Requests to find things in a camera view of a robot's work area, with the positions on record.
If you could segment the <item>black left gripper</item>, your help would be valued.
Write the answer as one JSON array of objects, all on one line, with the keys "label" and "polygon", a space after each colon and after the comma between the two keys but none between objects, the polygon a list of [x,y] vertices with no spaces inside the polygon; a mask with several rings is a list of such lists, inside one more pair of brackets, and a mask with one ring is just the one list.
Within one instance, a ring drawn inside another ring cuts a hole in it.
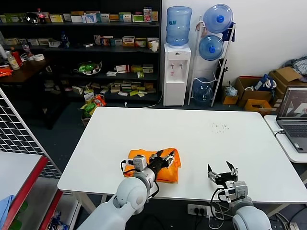
[{"label": "black left gripper", "polygon": [[150,169],[155,172],[159,172],[162,168],[170,166],[173,162],[175,152],[171,151],[165,158],[162,158],[161,155],[163,152],[163,149],[159,150],[149,157]]}]

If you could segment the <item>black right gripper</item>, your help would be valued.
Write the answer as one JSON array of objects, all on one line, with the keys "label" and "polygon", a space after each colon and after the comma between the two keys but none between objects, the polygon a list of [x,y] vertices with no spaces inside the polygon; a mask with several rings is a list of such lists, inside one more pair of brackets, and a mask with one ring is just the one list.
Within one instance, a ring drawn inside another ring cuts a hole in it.
[{"label": "black right gripper", "polygon": [[229,161],[226,162],[228,168],[230,169],[230,172],[225,172],[225,173],[216,173],[214,172],[210,165],[208,165],[208,178],[212,181],[215,182],[217,185],[226,185],[227,181],[237,181],[237,173],[238,173],[238,168],[236,168],[233,164],[231,164]]}]

